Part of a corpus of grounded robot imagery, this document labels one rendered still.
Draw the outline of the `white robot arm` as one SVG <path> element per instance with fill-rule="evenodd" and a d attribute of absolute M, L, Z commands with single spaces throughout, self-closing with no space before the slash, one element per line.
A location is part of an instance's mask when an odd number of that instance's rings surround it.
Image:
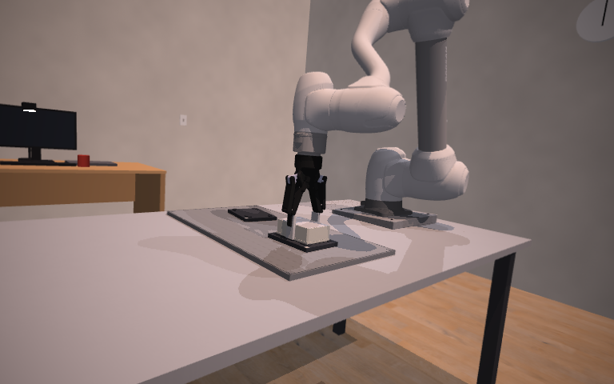
<path fill-rule="evenodd" d="M 444 201 L 461 196 L 468 170 L 447 145 L 447 37 L 469 0 L 372 0 L 352 40 L 353 57 L 368 75 L 335 90 L 322 72 L 300 76 L 293 100 L 293 151 L 325 154 L 327 133 L 379 133 L 405 116 L 403 96 L 372 45 L 386 33 L 408 29 L 416 51 L 418 147 L 407 159 L 397 147 L 378 148 L 366 173 L 365 201 L 354 210 L 381 217 L 413 214 L 402 198 Z M 466 180 L 466 181 L 465 181 Z"/>

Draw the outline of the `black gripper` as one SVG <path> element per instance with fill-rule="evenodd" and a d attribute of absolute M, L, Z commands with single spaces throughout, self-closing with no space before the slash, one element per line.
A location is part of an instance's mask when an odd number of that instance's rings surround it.
<path fill-rule="evenodd" d="M 309 191 L 313 208 L 311 220 L 320 222 L 320 213 L 323 213 L 326 208 L 325 184 L 327 181 L 327 177 L 320 175 L 319 172 L 322 168 L 322 156 L 296 154 L 294 166 L 296 167 L 294 175 L 285 176 L 285 195 L 281 209 L 288 215 L 286 238 L 292 240 L 295 237 L 297 217 L 295 214 L 306 189 Z"/>

